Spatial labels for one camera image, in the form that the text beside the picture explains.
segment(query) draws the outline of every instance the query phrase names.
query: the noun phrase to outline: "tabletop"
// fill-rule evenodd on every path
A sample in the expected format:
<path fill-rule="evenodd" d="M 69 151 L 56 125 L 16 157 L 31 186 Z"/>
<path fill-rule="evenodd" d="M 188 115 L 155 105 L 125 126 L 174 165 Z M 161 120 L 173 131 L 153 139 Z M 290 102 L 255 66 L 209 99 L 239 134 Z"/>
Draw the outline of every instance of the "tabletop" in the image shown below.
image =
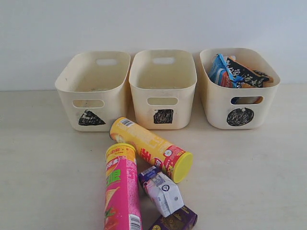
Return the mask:
<path fill-rule="evenodd" d="M 198 214 L 193 230 L 307 229 L 306 92 L 281 85 L 251 130 L 212 127 L 196 94 L 187 127 L 153 131 L 194 154 L 178 184 Z M 112 144 L 108 133 L 72 129 L 56 91 L 0 92 L 0 229 L 102 230 Z M 139 171 L 148 166 L 138 159 Z M 159 213 L 139 192 L 148 230 Z"/>

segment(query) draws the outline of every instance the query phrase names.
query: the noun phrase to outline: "small milk carton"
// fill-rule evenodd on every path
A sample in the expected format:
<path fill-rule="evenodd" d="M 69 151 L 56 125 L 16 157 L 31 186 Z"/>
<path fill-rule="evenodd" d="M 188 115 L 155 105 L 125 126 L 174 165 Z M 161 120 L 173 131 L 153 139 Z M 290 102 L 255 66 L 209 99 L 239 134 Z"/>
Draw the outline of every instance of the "small milk carton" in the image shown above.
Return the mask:
<path fill-rule="evenodd" d="M 155 166 L 139 174 L 139 181 L 163 217 L 184 206 L 178 186 Z"/>

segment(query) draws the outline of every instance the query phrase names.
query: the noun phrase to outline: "purple carton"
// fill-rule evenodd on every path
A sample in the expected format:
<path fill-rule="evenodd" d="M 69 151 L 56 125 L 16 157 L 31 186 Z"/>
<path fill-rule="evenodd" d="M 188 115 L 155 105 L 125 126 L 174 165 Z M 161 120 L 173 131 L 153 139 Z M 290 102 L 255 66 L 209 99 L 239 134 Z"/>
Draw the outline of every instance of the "purple carton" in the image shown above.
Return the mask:
<path fill-rule="evenodd" d="M 191 230 L 196 222 L 197 214 L 183 206 L 166 218 L 160 216 L 148 230 Z"/>

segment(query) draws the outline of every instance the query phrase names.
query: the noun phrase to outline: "chip can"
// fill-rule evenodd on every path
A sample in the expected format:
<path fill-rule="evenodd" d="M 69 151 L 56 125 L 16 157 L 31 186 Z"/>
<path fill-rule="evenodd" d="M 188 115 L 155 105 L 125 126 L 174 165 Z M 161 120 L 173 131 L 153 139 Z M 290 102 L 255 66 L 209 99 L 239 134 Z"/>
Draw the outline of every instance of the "chip can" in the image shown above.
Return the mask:
<path fill-rule="evenodd" d="M 104 230 L 142 230 L 135 154 L 125 143 L 106 151 Z"/>
<path fill-rule="evenodd" d="M 118 143 L 133 145 L 144 160 L 160 168 L 175 183 L 187 176 L 193 164 L 192 153 L 184 151 L 125 117 L 120 117 L 113 123 L 110 136 Z"/>

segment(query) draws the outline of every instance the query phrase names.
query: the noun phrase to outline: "cream plastic basket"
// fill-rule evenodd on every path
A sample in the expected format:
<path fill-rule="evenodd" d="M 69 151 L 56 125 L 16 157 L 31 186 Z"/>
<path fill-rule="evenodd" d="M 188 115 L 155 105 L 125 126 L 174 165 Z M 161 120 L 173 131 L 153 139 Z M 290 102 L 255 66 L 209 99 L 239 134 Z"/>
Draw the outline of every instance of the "cream plastic basket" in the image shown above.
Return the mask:
<path fill-rule="evenodd" d="M 216 54 L 234 55 L 236 60 L 254 70 L 262 71 L 273 78 L 267 88 L 229 89 L 213 83 L 208 74 Z M 204 50 L 200 54 L 202 64 L 200 76 L 201 100 L 208 122 L 220 129 L 251 129 L 265 121 L 274 99 L 280 78 L 273 68 L 256 51 L 245 48 L 220 48 Z M 262 96 L 259 104 L 232 104 L 234 97 Z M 232 117 L 242 119 L 232 122 Z"/>
<path fill-rule="evenodd" d="M 192 54 L 145 50 L 129 78 L 137 122 L 147 129 L 180 129 L 190 120 L 197 75 Z"/>
<path fill-rule="evenodd" d="M 127 115 L 130 55 L 95 51 L 76 55 L 55 82 L 66 114 L 78 131 L 109 131 Z"/>

